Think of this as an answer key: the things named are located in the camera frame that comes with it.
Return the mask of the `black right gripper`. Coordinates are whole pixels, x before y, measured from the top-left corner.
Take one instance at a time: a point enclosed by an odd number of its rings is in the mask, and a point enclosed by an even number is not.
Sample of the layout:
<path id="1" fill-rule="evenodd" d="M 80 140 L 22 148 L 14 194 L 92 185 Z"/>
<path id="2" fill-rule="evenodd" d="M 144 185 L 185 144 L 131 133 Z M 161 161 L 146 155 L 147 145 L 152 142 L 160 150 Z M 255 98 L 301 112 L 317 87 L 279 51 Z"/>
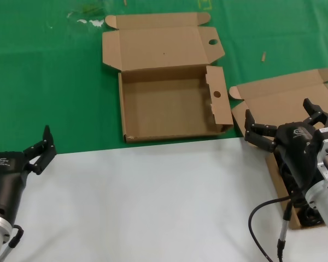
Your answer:
<path id="1" fill-rule="evenodd" d="M 267 152 L 277 150 L 301 189 L 314 185 L 317 171 L 317 147 L 313 145 L 314 127 L 322 123 L 328 127 L 328 113 L 319 105 L 304 99 L 303 107 L 308 117 L 303 122 L 282 124 L 278 127 L 258 124 L 249 109 L 245 111 L 245 141 Z"/>

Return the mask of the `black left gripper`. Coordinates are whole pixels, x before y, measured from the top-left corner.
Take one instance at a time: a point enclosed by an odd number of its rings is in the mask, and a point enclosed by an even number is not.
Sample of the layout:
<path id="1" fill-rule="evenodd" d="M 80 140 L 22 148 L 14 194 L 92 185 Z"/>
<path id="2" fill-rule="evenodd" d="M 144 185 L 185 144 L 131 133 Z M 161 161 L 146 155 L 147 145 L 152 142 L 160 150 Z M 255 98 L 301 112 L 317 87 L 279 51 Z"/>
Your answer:
<path id="1" fill-rule="evenodd" d="M 40 142 L 23 152 L 0 152 L 0 217 L 14 222 L 30 172 L 40 175 L 51 163 L 57 151 L 49 125 Z"/>

